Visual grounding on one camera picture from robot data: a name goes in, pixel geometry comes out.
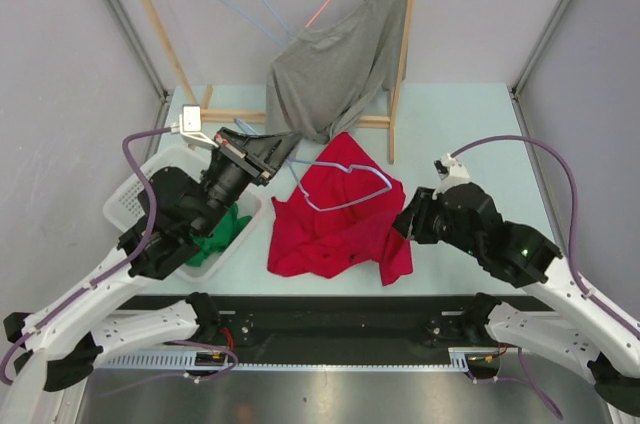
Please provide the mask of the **green t shirt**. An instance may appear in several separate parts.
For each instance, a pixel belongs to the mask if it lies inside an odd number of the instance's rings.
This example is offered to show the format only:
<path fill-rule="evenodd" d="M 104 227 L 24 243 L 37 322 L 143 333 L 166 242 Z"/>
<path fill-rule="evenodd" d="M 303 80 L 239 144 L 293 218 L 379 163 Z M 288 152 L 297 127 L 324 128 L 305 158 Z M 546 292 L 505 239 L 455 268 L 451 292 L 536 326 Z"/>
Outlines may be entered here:
<path fill-rule="evenodd" d="M 201 267 L 207 258 L 224 252 L 233 243 L 252 220 L 251 215 L 240 216 L 238 212 L 238 205 L 233 204 L 211 235 L 193 237 L 200 250 L 186 262 L 188 267 Z"/>

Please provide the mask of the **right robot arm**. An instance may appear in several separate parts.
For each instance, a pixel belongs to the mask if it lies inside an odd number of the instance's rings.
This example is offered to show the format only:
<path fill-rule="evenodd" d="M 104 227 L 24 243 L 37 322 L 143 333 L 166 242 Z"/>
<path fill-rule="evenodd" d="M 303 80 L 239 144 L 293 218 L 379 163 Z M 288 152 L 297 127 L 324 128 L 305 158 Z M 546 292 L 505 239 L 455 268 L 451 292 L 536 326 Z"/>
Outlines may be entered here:
<path fill-rule="evenodd" d="M 418 244 L 444 242 L 493 278 L 536 298 L 573 325 L 562 329 L 497 298 L 461 320 L 473 345 L 490 339 L 524 347 L 583 377 L 609 405 L 639 414 L 639 322 L 594 287 L 580 286 L 569 260 L 536 229 L 505 220 L 493 199 L 466 183 L 445 192 L 420 187 L 394 228 Z"/>

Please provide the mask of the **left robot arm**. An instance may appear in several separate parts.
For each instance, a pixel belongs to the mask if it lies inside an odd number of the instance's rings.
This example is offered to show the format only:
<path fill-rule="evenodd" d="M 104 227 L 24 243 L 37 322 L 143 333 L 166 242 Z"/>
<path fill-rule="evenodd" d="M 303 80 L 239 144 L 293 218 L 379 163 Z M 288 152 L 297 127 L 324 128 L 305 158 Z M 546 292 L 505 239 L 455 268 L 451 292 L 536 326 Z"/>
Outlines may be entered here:
<path fill-rule="evenodd" d="M 221 331 L 213 299 L 195 292 L 156 313 L 127 320 L 108 315 L 147 287 L 171 276 L 203 250 L 233 205 L 250 186 L 265 186 L 299 144 L 288 132 L 247 135 L 221 128 L 208 160 L 174 147 L 131 165 L 142 189 L 141 216 L 81 282 L 35 313 L 4 320 L 10 350 L 1 362 L 17 388 L 35 378 L 35 389 L 55 392 L 86 377 L 104 361 L 163 343 L 206 346 Z"/>

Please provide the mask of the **red t shirt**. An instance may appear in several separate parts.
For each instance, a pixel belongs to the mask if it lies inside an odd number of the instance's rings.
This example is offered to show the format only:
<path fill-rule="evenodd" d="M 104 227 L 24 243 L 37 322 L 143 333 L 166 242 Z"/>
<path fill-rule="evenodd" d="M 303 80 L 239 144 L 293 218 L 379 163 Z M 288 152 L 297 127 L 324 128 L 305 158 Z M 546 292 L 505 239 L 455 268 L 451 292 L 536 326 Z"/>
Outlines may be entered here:
<path fill-rule="evenodd" d="M 411 274 L 410 244 L 392 227 L 406 194 L 402 183 L 389 177 L 395 184 L 392 191 L 342 211 L 313 211 L 296 189 L 286 201 L 273 199 L 268 271 L 282 277 L 315 274 L 334 278 L 373 261 L 384 286 Z"/>

